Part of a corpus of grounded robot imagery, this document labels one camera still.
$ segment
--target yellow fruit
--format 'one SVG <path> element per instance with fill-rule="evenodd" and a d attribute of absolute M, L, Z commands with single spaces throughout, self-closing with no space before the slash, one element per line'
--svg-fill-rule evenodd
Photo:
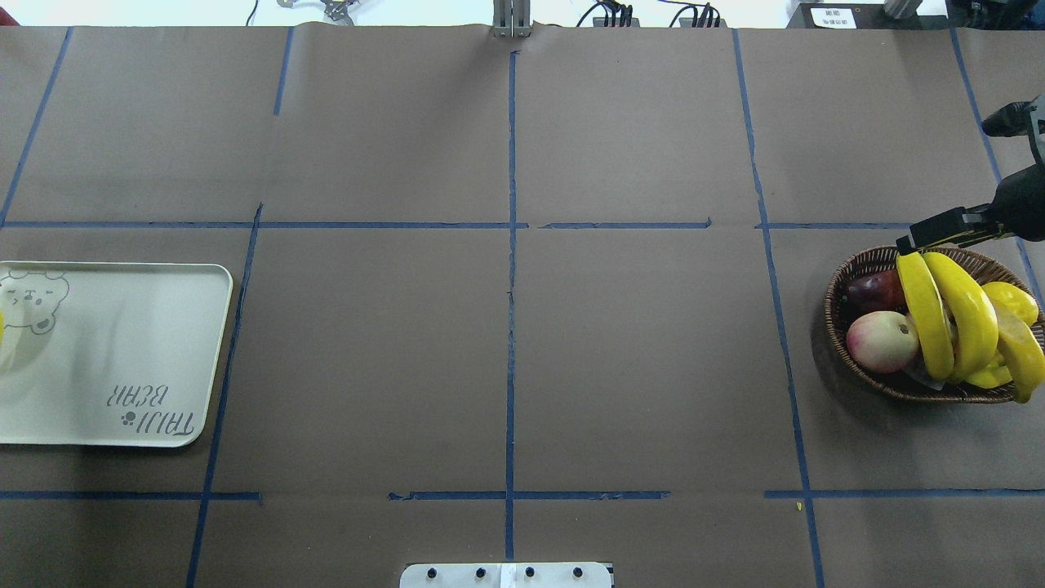
<path fill-rule="evenodd" d="M 1025 403 L 1045 382 L 1045 354 L 1025 323 L 1001 305 L 995 307 L 998 316 L 998 352 L 1016 384 L 1014 400 Z"/>
<path fill-rule="evenodd" d="M 897 271 L 907 310 L 918 331 L 926 372 L 930 378 L 942 382 L 954 371 L 954 349 L 939 290 L 920 253 L 898 256 Z"/>
<path fill-rule="evenodd" d="M 998 317 L 983 288 L 954 259 L 936 252 L 922 257 L 958 325 L 954 371 L 947 379 L 956 384 L 990 363 L 998 348 Z"/>
<path fill-rule="evenodd" d="M 1038 323 L 1038 302 L 1018 285 L 1007 281 L 992 281 L 983 284 L 983 292 L 992 303 L 1013 311 L 1027 327 Z"/>
<path fill-rule="evenodd" d="M 966 378 L 973 386 L 984 390 L 997 389 L 1013 381 L 1013 375 L 1008 373 L 1008 368 L 1004 366 L 988 366 L 976 374 L 971 374 Z"/>

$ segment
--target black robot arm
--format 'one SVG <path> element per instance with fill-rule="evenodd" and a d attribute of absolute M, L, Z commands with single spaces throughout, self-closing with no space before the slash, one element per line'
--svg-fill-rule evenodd
<path fill-rule="evenodd" d="M 1034 165 L 1003 179 L 994 199 L 972 208 L 959 206 L 910 227 L 910 234 L 897 239 L 902 253 L 921 251 L 946 242 L 969 246 L 992 238 L 1019 236 L 1045 240 L 1045 94 L 1029 102 L 1013 102 L 983 120 L 983 132 L 992 137 L 1026 136 Z"/>

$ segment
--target metal bracket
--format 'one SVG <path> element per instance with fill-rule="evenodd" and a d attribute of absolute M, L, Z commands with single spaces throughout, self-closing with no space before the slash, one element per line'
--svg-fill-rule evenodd
<path fill-rule="evenodd" d="M 493 36 L 501 38 L 530 37 L 530 0 L 493 0 Z"/>
<path fill-rule="evenodd" d="M 596 562 L 414 564 L 399 588 L 612 588 L 612 569 Z"/>

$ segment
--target fruit basket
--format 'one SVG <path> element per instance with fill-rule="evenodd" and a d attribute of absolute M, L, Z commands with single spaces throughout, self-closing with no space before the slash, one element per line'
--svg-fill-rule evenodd
<path fill-rule="evenodd" d="M 968 249 L 933 248 L 954 259 L 980 284 L 1006 281 L 1029 292 L 1027 286 L 1003 264 Z M 934 390 L 903 373 L 870 374 L 861 369 L 845 347 L 845 333 L 853 317 L 845 316 L 842 296 L 851 280 L 896 267 L 897 248 L 876 246 L 861 251 L 843 262 L 828 282 L 823 305 L 817 310 L 813 327 L 813 357 L 828 385 L 860 387 L 902 401 L 921 403 L 997 404 L 1014 399 L 1012 382 L 996 389 L 979 389 L 967 382 L 946 384 Z M 1045 347 L 1045 315 L 1039 313 L 1030 328 L 1040 347 Z"/>

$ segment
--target black cable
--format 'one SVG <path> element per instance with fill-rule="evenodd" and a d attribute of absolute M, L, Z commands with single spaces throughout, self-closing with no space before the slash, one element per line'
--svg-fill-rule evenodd
<path fill-rule="evenodd" d="M 254 9 L 251 10 L 250 15 L 247 15 L 247 22 L 243 23 L 243 26 L 250 26 L 251 25 L 251 19 L 254 18 L 254 15 L 257 11 L 258 11 L 258 0 L 254 0 Z"/>
<path fill-rule="evenodd" d="M 584 19 L 586 19 L 587 16 L 590 15 L 593 11 L 595 11 L 595 9 L 598 8 L 599 6 L 602 6 L 603 11 L 606 14 L 606 21 L 609 22 L 610 5 L 607 4 L 606 2 L 596 2 L 595 4 L 591 4 L 591 7 L 588 8 L 588 11 L 584 13 L 584 16 L 581 17 L 581 20 L 577 21 L 577 26 L 584 24 Z"/>
<path fill-rule="evenodd" d="M 675 26 L 675 23 L 678 22 L 678 17 L 682 16 L 682 13 L 684 13 L 686 10 L 693 10 L 693 20 L 697 20 L 697 6 L 696 6 L 696 4 L 687 4 L 686 6 L 682 6 L 681 8 L 679 8 L 679 10 L 677 13 L 675 13 L 675 18 L 671 19 L 671 24 L 668 25 L 668 28 L 671 28 L 671 27 Z"/>
<path fill-rule="evenodd" d="M 704 28 L 704 19 L 706 19 L 706 21 L 711 23 L 711 10 L 710 10 L 711 7 L 712 7 L 711 4 L 704 4 L 704 9 L 700 10 L 700 18 L 693 21 L 694 27 L 699 26 L 700 28 Z"/>

